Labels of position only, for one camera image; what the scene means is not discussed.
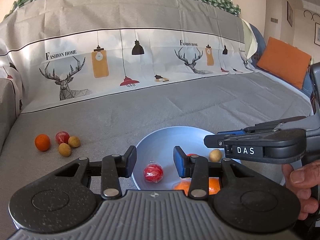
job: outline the red ball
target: red ball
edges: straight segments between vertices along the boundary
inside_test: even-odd
[[[159,164],[149,164],[143,175],[147,182],[158,183],[163,178],[163,169]]]
[[[61,131],[56,134],[56,141],[57,143],[66,143],[68,144],[68,140],[70,138],[70,135],[67,132]]]

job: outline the antler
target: antler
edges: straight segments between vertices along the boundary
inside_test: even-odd
[[[52,72],[52,76],[51,76],[50,73],[48,73],[47,68],[48,68],[48,66],[49,66],[49,63],[50,63],[50,61],[48,62],[47,66],[45,67],[44,73],[43,73],[42,70],[39,68],[41,74],[42,74],[45,78],[47,78],[47,79],[52,79],[52,80],[55,80],[55,81],[59,81],[59,82],[60,82],[61,79],[60,79],[59,76],[56,76],[56,75],[55,75],[54,69],[53,69],[53,72]]]
[[[186,59],[185,53],[183,53],[183,57],[180,55],[180,51],[182,50],[182,48],[179,49],[178,54],[177,54],[176,50],[174,50],[174,52],[175,52],[175,54],[177,55],[177,57],[178,57],[179,59],[181,59],[182,61],[184,61],[185,65],[189,66],[190,63],[189,63],[188,60]]]
[[[78,60],[76,57],[74,57],[74,58],[78,62],[78,65],[76,66],[76,70],[75,71],[73,70],[72,66],[70,65],[71,72],[69,72],[69,74],[67,75],[66,81],[68,81],[74,74],[78,73],[82,69],[82,67],[84,65],[85,57],[84,57],[84,60],[82,62],[82,65],[80,65],[81,64],[80,60]]]
[[[191,63],[192,66],[195,66],[195,65],[196,65],[196,61],[199,60],[199,59],[201,59],[201,57],[202,57],[202,55],[203,55],[203,51],[202,51],[202,54],[201,54],[201,55],[200,55],[200,54],[201,54],[200,51],[199,51],[199,56],[197,56],[196,53],[195,53],[195,58],[192,60],[192,63]]]

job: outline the fingernail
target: fingernail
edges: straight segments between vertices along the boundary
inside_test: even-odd
[[[310,214],[313,214],[314,212],[317,211],[315,205],[306,205],[303,210],[304,210],[304,212],[307,212],[307,213],[310,213]]]
[[[301,199],[308,199],[310,195],[307,190],[303,189],[297,192],[297,197]]]
[[[304,171],[296,170],[291,172],[290,180],[292,183],[302,183],[304,181]]]

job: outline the human hand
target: human hand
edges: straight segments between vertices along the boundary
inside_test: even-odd
[[[290,164],[282,165],[285,186],[299,198],[301,211],[299,220],[305,220],[308,214],[317,211],[318,200],[311,198],[311,188],[320,184],[320,160],[293,170]]]

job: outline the black stripe line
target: black stripe line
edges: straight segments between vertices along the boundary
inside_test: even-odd
[[[14,93],[14,113],[16,115],[16,120],[17,120],[17,105],[16,105],[16,90],[14,89],[14,85],[13,85],[13,82],[12,80],[8,79],[11,84],[12,84],[12,88],[13,88],[13,93]]]
[[[67,105],[71,105],[71,104],[75,104],[75,103],[79,103],[79,102],[84,102],[84,101],[88,101],[88,100],[92,100],[92,99],[96,99],[96,98],[102,98],[102,97],[106,97],[106,96],[110,96],[110,95],[117,95],[117,94],[122,94],[122,93],[126,93],[126,92],[138,91],[138,90],[145,89],[145,88],[152,88],[152,87],[166,86],[166,85],[170,85],[170,84],[176,84],[176,83],[181,83],[181,82],[188,82],[188,81],[198,80],[198,79],[203,79],[203,78],[219,77],[219,76],[225,76],[225,75],[210,76],[210,77],[200,77],[200,78],[189,79],[189,80],[183,80],[183,81],[177,81],[177,82],[172,82],[172,83],[164,83],[164,84],[161,84],[161,85],[155,85],[155,86],[143,87],[143,88],[138,88],[138,89],[135,89],[135,90],[122,91],[122,92],[117,92],[117,93],[107,94],[107,95],[98,96],[98,97],[94,97],[94,98],[88,98],[88,99],[84,99],[84,100],[80,100],[80,101],[76,101],[76,102],[70,102],[70,103],[67,103],[67,104],[59,105],[59,106],[52,106],[52,107],[48,107],[48,108],[41,109],[41,110],[36,110],[36,111],[31,111],[31,112],[25,112],[25,113],[21,113],[21,114],[36,113],[36,112],[40,112],[40,111],[44,111],[44,110],[49,110],[49,109],[52,109],[52,108],[57,108],[57,107],[61,107],[61,106],[67,106]]]
[[[37,43],[37,42],[48,41],[48,40],[57,39],[57,38],[63,38],[63,37],[72,36],[72,35],[76,35],[76,34],[96,32],[96,31],[108,31],[108,30],[169,30],[169,31],[179,31],[179,32],[182,31],[182,32],[189,32],[189,33],[208,34],[208,35],[213,35],[213,36],[217,36],[217,37],[222,37],[222,38],[230,40],[230,41],[237,41],[237,40],[229,39],[227,37],[223,37],[223,36],[216,35],[216,34],[213,34],[213,33],[195,32],[195,31],[177,30],[177,29],[167,29],[167,28],[111,28],[111,29],[96,29],[96,30],[83,31],[83,32],[77,32],[77,33],[70,33],[70,34],[65,34],[65,35],[61,35],[61,36],[55,36],[55,37],[50,37],[50,38],[46,38],[46,39],[42,39],[42,40],[33,41],[33,42],[30,42],[30,43],[22,46],[20,49],[11,49],[6,54],[0,55],[0,57],[8,55],[12,51],[22,50],[26,46],[34,44],[34,43]]]

